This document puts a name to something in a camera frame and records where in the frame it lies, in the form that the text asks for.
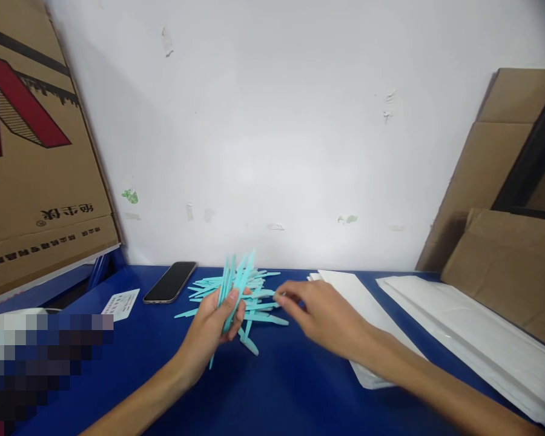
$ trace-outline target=white wall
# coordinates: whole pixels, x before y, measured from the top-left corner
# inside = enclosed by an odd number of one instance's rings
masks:
[[[492,73],[545,68],[545,0],[50,4],[135,264],[413,269]]]

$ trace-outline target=small white card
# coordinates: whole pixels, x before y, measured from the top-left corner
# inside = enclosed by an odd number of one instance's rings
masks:
[[[134,289],[132,291],[113,295],[101,314],[113,315],[113,322],[127,318],[129,313],[131,313],[131,308],[133,307],[138,294],[139,289]]]

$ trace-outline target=person's left hand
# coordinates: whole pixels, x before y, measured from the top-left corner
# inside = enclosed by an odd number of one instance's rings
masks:
[[[250,294],[250,289],[245,288],[244,294]],[[236,305],[238,289],[234,288],[230,291],[220,307],[218,307],[219,295],[220,289],[202,300],[188,333],[174,356],[174,359],[179,361],[178,367],[183,371],[189,387],[194,386],[200,379],[218,345],[234,339],[244,321],[246,303],[241,300],[230,330],[222,334],[226,318]]]

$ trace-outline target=phone screen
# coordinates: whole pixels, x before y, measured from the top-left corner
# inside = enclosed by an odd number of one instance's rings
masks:
[[[196,262],[176,262],[144,297],[144,303],[171,303],[176,299],[194,270]]]

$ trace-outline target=stack of paper bags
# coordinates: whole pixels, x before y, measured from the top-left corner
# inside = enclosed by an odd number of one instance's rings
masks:
[[[416,276],[380,287],[532,420],[545,425],[545,346],[458,289]]]
[[[367,322],[391,333],[410,350],[424,357],[414,343],[410,341],[394,320],[390,318],[387,312],[373,298],[368,289],[363,286],[355,274],[319,270],[318,274],[313,273],[308,279],[323,280],[330,283]],[[357,380],[364,388],[380,389],[393,386],[392,383],[383,380],[357,362],[351,360],[349,362],[357,376]]]

